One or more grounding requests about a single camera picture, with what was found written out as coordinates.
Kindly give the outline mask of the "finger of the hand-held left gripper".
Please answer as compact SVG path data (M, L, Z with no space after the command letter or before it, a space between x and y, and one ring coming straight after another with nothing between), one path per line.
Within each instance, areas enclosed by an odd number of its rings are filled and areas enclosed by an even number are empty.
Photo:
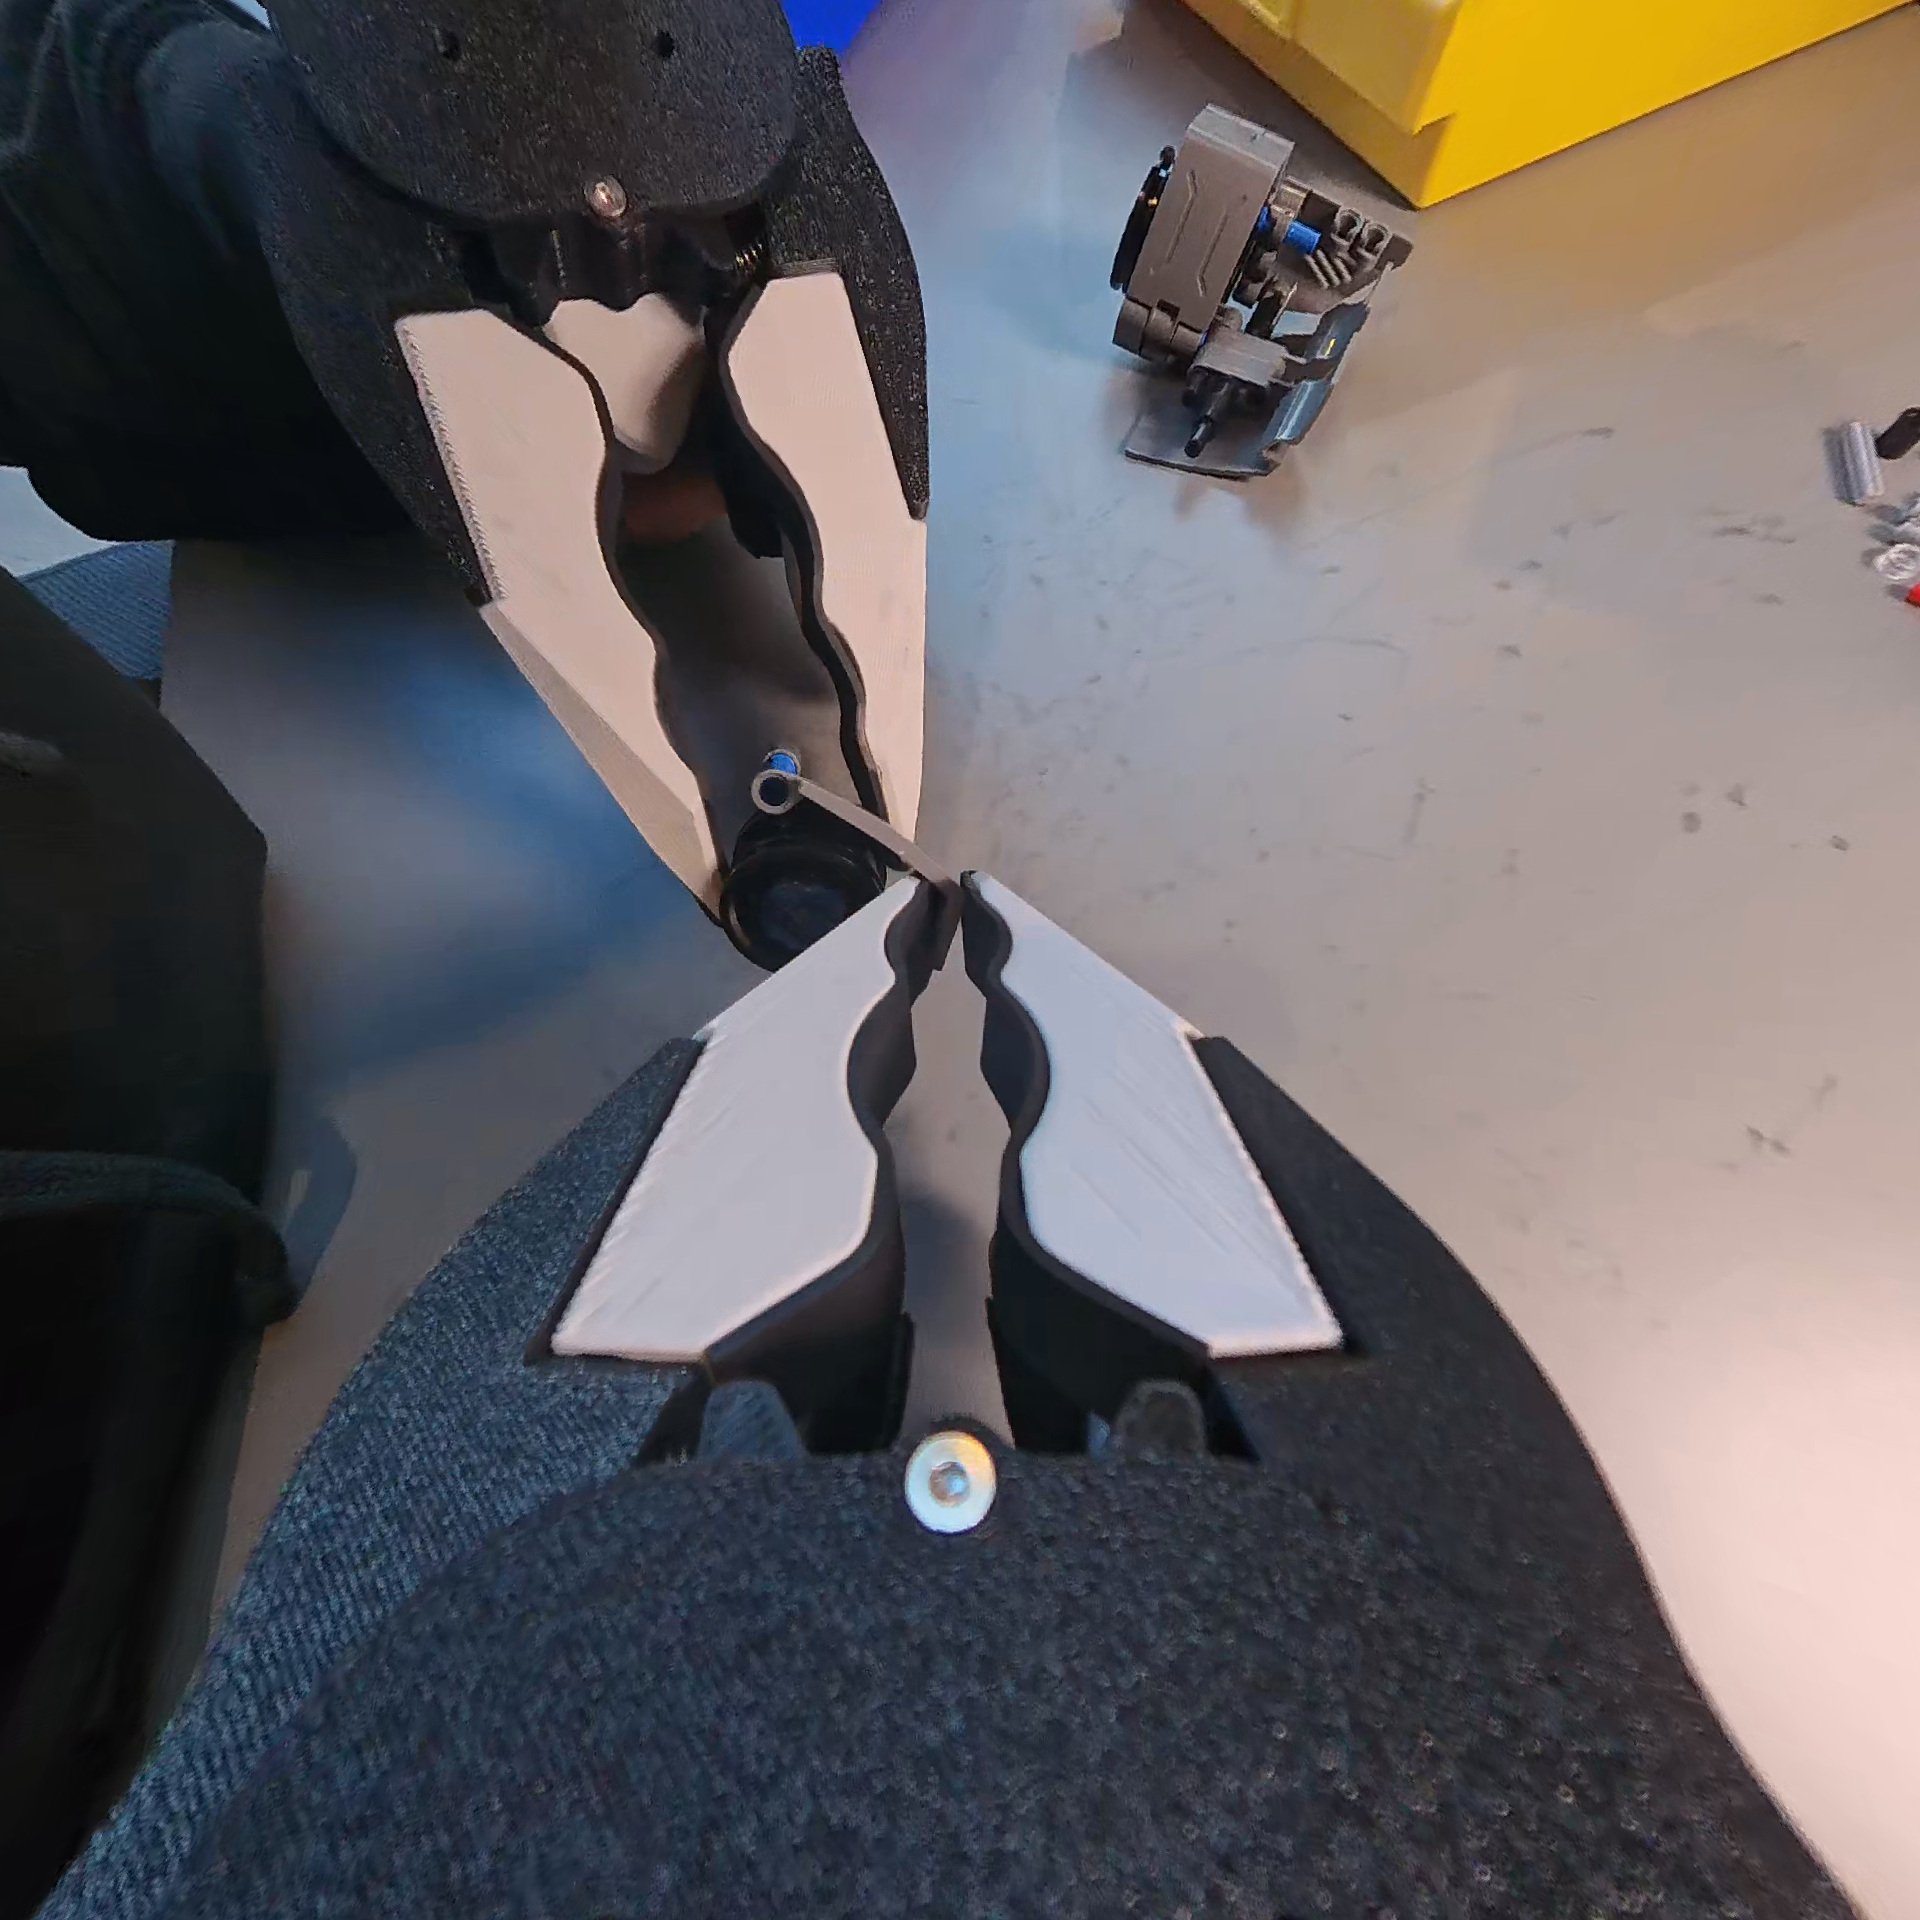
M767 281L719 356L736 426L789 511L803 628L848 672L848 767L918 838L927 746L928 535L905 502L839 272Z
M641 838L717 917L723 855L670 736L657 636L614 558L617 444L592 374L488 309L394 326L483 569L483 618Z

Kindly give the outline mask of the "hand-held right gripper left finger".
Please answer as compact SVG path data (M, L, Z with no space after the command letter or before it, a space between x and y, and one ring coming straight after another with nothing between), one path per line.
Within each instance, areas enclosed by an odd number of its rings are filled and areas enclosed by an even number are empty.
M886 1121L941 889L901 880L712 1020L555 1302L558 1360L774 1384L826 1454L894 1444L914 1332Z

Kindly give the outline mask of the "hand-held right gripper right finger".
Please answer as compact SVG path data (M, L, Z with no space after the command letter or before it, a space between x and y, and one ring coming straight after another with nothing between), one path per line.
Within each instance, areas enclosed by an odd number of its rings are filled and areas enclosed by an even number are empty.
M1218 1424L1227 1367L1339 1352L1207 1038L1006 882L963 887L981 1070L1008 1127L987 1322L1016 1444L1087 1450L1153 1382Z

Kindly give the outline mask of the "black round toy lens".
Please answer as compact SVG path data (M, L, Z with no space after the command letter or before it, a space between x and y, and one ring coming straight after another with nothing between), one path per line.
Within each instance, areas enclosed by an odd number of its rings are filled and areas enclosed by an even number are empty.
M758 810L728 864L719 920L758 969L781 972L888 887L886 855L863 832L803 801Z

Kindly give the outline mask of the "grey curved brick panel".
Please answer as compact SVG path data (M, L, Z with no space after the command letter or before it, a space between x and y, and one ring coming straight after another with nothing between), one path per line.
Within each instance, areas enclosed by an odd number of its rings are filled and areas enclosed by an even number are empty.
M807 780L803 773L800 776L789 781L775 774L767 774L759 767L753 780L753 804L759 813L768 817L782 817L798 804L811 804L819 810L839 820L841 824L850 828L880 853L886 853L888 858L901 871L914 872L928 885L936 885L951 894L959 889L959 878L949 872L947 865L938 861L930 853L920 848L920 842L901 833L897 828L882 820L882 815L839 797L831 788Z

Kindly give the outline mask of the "person's left hand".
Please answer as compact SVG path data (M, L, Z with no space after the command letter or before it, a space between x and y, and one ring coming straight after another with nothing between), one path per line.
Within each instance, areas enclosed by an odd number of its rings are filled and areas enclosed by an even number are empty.
M726 490L702 450L685 450L659 471L626 471L621 480L617 530L629 543L679 543L728 514Z

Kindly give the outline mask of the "yellow plastic storage bin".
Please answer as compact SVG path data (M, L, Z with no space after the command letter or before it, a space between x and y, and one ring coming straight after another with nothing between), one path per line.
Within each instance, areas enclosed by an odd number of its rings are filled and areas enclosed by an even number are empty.
M1895 2L1189 2L1430 207L1782 61Z

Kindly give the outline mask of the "pile of small brick parts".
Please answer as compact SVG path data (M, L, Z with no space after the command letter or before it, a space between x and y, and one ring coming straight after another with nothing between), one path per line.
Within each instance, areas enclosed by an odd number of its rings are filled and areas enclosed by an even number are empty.
M1863 572L1888 599L1918 607L1918 490L1893 484L1917 469L1918 405L1883 425L1838 423L1823 450L1837 497L1859 521Z

